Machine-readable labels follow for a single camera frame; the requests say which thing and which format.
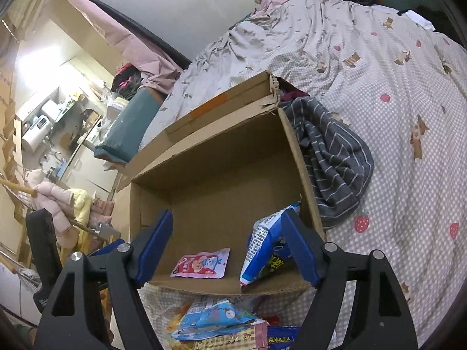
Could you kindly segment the blue bear cookie bag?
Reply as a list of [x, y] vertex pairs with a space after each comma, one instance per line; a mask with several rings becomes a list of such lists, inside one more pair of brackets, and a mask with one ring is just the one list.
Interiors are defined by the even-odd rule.
[[298, 336], [297, 326], [269, 326], [268, 350], [289, 349]]

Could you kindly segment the brown cardboard box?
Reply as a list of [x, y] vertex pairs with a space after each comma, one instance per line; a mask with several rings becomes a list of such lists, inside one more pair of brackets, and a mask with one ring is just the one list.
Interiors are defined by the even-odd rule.
[[[322, 229], [306, 165], [289, 119], [279, 106], [278, 78], [262, 72], [164, 129], [134, 159], [141, 171], [129, 191], [130, 233], [165, 210], [172, 234], [150, 283], [205, 295], [275, 295], [307, 287], [293, 262], [242, 286], [239, 278], [256, 221], [301, 205], [305, 225]], [[229, 249], [220, 279], [173, 275], [187, 254]]]

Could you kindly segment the pink quilt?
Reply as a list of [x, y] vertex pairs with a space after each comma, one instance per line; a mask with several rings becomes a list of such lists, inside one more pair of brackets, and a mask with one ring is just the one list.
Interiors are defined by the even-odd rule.
[[170, 94], [182, 73], [172, 49], [128, 16], [99, 0], [67, 0], [111, 46], [149, 77], [146, 85]]

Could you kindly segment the yellow checkered snack packet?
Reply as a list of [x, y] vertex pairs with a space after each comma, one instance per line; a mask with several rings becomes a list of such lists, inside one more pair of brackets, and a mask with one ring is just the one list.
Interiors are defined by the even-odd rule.
[[251, 325], [249, 328], [205, 340], [196, 341], [193, 349], [207, 350], [240, 350], [240, 349], [267, 349], [268, 323], [262, 322]]

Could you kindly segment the pink white snack packet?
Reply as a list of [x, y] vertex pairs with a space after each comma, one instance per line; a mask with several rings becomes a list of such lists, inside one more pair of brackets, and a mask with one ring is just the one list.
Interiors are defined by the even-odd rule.
[[215, 252], [200, 252], [183, 256], [170, 276], [193, 279], [221, 279], [226, 273], [230, 249]]

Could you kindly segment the blue white snack bag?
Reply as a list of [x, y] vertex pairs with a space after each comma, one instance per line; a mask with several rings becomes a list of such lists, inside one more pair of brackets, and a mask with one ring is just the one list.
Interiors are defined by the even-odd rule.
[[299, 202], [257, 220], [249, 236], [245, 260], [240, 272], [240, 285], [256, 282], [286, 264], [291, 252], [282, 230], [282, 214], [292, 209], [300, 213]]

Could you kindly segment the dotted bear print bedsheet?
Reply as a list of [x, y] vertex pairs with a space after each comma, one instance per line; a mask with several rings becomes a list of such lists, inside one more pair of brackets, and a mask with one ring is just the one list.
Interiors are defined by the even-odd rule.
[[317, 204], [345, 204], [326, 221], [348, 251], [386, 252], [427, 344], [466, 281], [466, 50], [390, 8], [343, 0], [266, 0], [210, 43], [182, 73], [143, 135], [263, 71], [328, 109], [369, 153], [371, 176], [345, 181], [309, 158]]

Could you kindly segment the pink plush jacket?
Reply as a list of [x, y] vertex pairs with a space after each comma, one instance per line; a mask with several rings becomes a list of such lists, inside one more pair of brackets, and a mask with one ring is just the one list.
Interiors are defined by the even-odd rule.
[[74, 212], [72, 192], [48, 181], [40, 169], [27, 171], [25, 181], [37, 192], [34, 198], [36, 209], [51, 213], [58, 244], [62, 248], [72, 249], [79, 236], [78, 229], [69, 222]]

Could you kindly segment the light blue snack bag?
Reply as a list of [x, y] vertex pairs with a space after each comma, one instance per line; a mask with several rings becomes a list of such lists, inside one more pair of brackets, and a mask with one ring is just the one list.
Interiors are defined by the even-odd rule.
[[194, 302], [170, 333], [174, 340], [199, 341], [266, 324], [246, 308], [228, 299], [205, 299]]

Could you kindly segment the grey striped garment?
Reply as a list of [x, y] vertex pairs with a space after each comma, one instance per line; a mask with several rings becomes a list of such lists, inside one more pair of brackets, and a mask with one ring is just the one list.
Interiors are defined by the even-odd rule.
[[361, 203], [374, 171], [368, 145], [313, 97], [283, 102], [313, 187], [324, 229], [340, 224]]

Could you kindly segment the teal pillow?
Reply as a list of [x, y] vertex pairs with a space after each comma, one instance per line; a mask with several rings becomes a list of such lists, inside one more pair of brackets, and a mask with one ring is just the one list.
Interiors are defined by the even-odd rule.
[[117, 165], [129, 163], [166, 97], [156, 89], [140, 88], [111, 124], [105, 139], [95, 145], [93, 156]]

